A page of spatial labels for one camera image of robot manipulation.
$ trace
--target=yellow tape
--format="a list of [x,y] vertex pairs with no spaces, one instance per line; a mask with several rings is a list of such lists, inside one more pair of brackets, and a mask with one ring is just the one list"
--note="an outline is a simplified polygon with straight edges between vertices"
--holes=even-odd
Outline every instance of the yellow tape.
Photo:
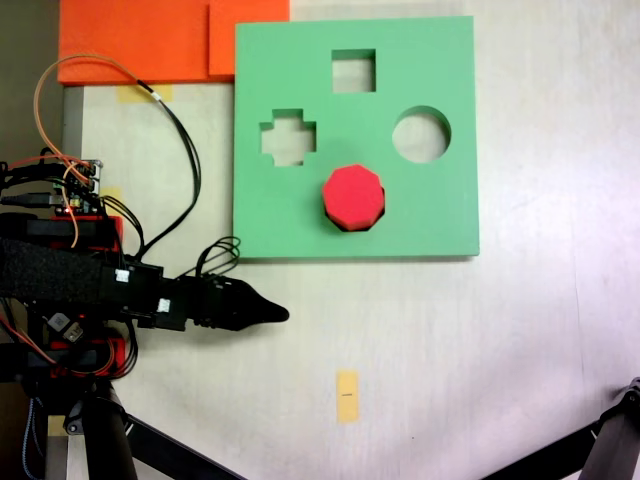
[[[173,100],[172,85],[151,85],[151,88],[153,88],[165,102],[171,102]],[[118,98],[118,103],[155,102],[155,100],[151,98],[151,95],[140,85],[119,85],[116,87],[116,97]]]
[[66,437],[67,432],[64,429],[64,415],[50,415],[49,429],[47,435],[49,437]]
[[[120,187],[100,187],[100,195],[101,196],[110,195],[116,200],[120,200],[121,202],[124,202],[124,200],[122,200],[122,189]],[[116,212],[114,209],[112,209],[109,206],[107,206],[107,215],[110,215],[112,217],[120,216],[118,212]]]
[[336,377],[338,423],[351,423],[359,417],[358,372],[341,370]]

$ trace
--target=orange foam sheet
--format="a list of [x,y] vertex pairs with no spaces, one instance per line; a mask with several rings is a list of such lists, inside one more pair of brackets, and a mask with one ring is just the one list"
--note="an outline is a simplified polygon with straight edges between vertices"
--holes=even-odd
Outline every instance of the orange foam sheet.
[[[288,18],[288,0],[61,0],[59,55],[107,55],[148,83],[233,81],[235,24]],[[58,80],[131,83],[89,59],[63,64]]]
[[212,0],[209,10],[209,75],[216,82],[233,81],[236,25],[289,21],[289,0]]

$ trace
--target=red foam block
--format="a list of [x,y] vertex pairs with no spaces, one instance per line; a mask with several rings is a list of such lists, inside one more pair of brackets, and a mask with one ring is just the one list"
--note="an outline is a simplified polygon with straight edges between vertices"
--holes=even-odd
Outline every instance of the red foam block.
[[[60,0],[59,55],[107,55],[147,83],[233,81],[236,24],[288,20],[289,0]],[[132,83],[87,58],[62,64],[58,80]]]
[[380,178],[362,165],[335,169],[322,188],[322,197],[327,216],[350,232],[372,227],[384,212]]

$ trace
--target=black cable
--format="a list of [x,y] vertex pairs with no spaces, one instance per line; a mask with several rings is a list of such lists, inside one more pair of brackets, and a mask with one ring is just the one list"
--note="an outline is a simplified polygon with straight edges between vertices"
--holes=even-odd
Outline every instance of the black cable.
[[113,374],[113,378],[122,378],[127,376],[133,368],[136,366],[138,361],[138,340],[136,338],[136,330],[133,326],[132,320],[125,320],[125,325],[127,326],[127,330],[129,331],[129,355],[125,360],[124,364],[116,373]]
[[140,239],[140,247],[143,247],[144,246],[144,230],[142,229],[142,224],[140,223],[138,218],[133,214],[133,212],[129,210],[129,208],[125,204],[123,204],[122,202],[120,202],[114,197],[106,195],[101,198],[102,198],[102,201],[107,206],[109,206],[110,208],[118,212],[122,216],[122,218],[127,220],[131,224],[131,226],[133,226],[134,230],[136,231]]
[[116,246],[118,247],[118,254],[119,254],[118,258],[120,262],[119,266],[122,269],[126,266],[127,261],[124,257],[124,251],[122,250],[122,240],[120,239],[120,233],[118,233],[118,228],[116,227],[116,223],[112,222],[111,219],[109,218],[107,209],[104,205],[104,202],[101,201],[101,199],[97,199],[97,202],[95,203],[95,207],[98,209],[98,213],[102,215],[102,219],[113,226],[113,236],[116,241]]
[[[154,93],[153,89],[151,87],[149,87],[147,84],[145,84],[144,82],[138,81],[138,83],[143,88],[145,88],[148,92],[150,92],[152,94]],[[184,219],[187,218],[189,213],[191,213],[193,208],[196,206],[196,203],[198,201],[198,197],[200,196],[200,189],[202,187],[202,175],[201,175],[200,157],[198,155],[198,151],[195,148],[193,140],[189,136],[189,133],[187,132],[187,130],[184,128],[184,125],[182,125],[182,122],[180,121],[180,119],[178,119],[178,117],[173,113],[173,111],[162,100],[158,100],[158,103],[164,109],[164,111],[167,113],[167,115],[169,116],[169,118],[173,122],[174,126],[176,127],[176,130],[178,131],[178,134],[180,135],[182,143],[184,144],[184,147],[187,150],[187,156],[189,157],[189,164],[191,165],[191,172],[192,172],[192,175],[193,175],[193,197],[192,197],[191,203],[189,204],[187,209],[176,220],[174,220],[173,223],[171,223],[171,225],[169,225],[165,230],[163,230],[153,240],[151,240],[148,244],[144,245],[138,251],[138,253],[135,256],[136,260],[142,260],[142,257],[156,243],[158,243],[160,240],[162,240],[168,234],[173,232],[178,227],[178,225],[180,225],[184,221]]]
[[[206,273],[210,273],[226,265],[233,264],[231,268],[224,271],[224,273],[228,272],[229,270],[235,268],[235,266],[238,264],[238,260],[240,258],[239,247],[240,247],[240,239],[238,237],[227,236],[227,237],[222,237],[218,239],[217,241],[215,241],[214,243],[212,243],[202,251],[195,267],[192,267],[189,270],[182,272],[180,275],[176,277],[176,279],[184,277],[185,275],[193,272],[194,270],[196,272],[195,276],[201,277]],[[212,257],[207,258],[209,253],[211,253],[211,250],[213,250],[214,248],[219,248],[222,251],[220,253],[217,253],[216,255],[213,255]],[[209,270],[203,271],[205,264],[215,260],[216,258],[220,258],[225,254],[228,254],[230,256],[229,260],[227,260],[226,262],[220,265],[216,265],[215,267],[210,268]]]

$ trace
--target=cross-shaped hole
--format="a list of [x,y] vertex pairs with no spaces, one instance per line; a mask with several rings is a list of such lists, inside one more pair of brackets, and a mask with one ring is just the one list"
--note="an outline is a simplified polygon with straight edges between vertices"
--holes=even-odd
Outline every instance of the cross-shaped hole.
[[262,153],[270,153],[276,167],[300,166],[316,151],[316,122],[305,122],[302,109],[274,110],[273,122],[260,128]]

